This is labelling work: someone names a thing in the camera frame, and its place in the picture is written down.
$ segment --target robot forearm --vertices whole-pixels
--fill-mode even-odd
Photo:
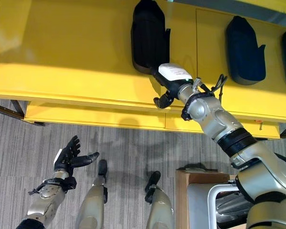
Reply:
[[[41,185],[29,192],[30,195],[38,193],[39,197],[29,207],[26,216],[16,229],[44,229],[51,223],[67,191],[76,188],[76,180],[72,177],[73,169],[86,166],[99,156],[98,152],[77,156],[80,152],[79,147],[79,139],[75,136],[67,147],[59,150],[54,161],[52,178],[44,180]]]
[[[188,73],[179,68],[174,64],[163,64],[160,65],[159,72],[153,75],[167,88],[168,97],[177,98],[185,104],[182,118],[198,122],[204,133],[230,157],[232,166],[241,169],[236,184],[244,196],[255,204],[249,211],[247,228],[286,228],[284,162],[262,142],[257,142],[221,106],[213,89],[222,87],[222,82],[218,81],[209,90],[199,78],[189,82]]]

